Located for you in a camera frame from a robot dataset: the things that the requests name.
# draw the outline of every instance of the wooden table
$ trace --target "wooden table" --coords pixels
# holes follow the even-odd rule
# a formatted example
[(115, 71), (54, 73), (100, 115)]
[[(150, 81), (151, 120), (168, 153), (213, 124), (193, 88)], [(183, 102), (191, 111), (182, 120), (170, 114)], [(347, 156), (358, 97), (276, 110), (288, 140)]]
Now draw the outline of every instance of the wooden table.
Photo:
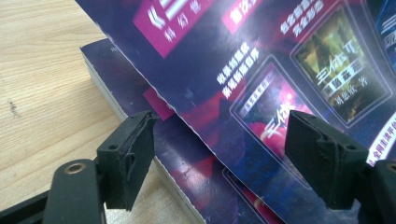
[[(104, 38), (73, 0), (0, 1), (0, 210), (50, 188), (53, 172), (93, 159), (120, 124), (79, 47)], [(186, 223), (152, 169), (133, 212), (109, 223)]]

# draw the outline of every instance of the movie poster image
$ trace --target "movie poster image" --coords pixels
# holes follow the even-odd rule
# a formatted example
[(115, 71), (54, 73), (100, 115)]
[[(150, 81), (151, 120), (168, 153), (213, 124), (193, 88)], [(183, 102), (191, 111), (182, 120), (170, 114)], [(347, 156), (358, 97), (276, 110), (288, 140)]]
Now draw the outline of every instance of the movie poster image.
[(300, 99), (278, 67), (270, 60), (247, 84), (247, 88), (235, 101), (232, 113), (239, 123), (262, 145), (272, 151), (271, 155), (289, 167), (300, 182), (304, 178), (295, 170), (285, 155), (285, 140), (291, 110), (312, 113)]
[(295, 60), (345, 125), (387, 93), (341, 8), (304, 42)]

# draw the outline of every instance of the pink label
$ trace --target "pink label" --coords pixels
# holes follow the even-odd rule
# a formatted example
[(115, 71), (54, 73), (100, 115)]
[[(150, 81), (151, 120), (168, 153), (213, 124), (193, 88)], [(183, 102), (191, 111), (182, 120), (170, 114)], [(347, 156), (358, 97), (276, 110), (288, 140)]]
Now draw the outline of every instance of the pink label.
[(143, 96), (146, 98), (152, 108), (154, 108), (155, 112), (157, 112), (162, 120), (166, 120), (175, 114), (175, 111), (169, 108), (168, 104), (163, 99), (158, 97), (157, 92), (151, 87), (143, 93)]
[(230, 10), (222, 17), (224, 25), (233, 34), (244, 23), (262, 0), (236, 0)]
[(144, 1), (134, 24), (165, 58), (215, 0)]

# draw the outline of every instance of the wood grain surface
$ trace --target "wood grain surface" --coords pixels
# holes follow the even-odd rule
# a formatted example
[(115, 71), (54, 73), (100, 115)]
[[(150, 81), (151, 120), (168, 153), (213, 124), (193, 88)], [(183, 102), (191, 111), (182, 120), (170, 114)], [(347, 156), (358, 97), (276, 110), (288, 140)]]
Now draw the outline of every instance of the wood grain surface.
[[(50, 188), (53, 172), (93, 159), (120, 124), (79, 47), (105, 36), (73, 0), (0, 1), (0, 210)], [(133, 212), (108, 223), (186, 223), (150, 169)]]

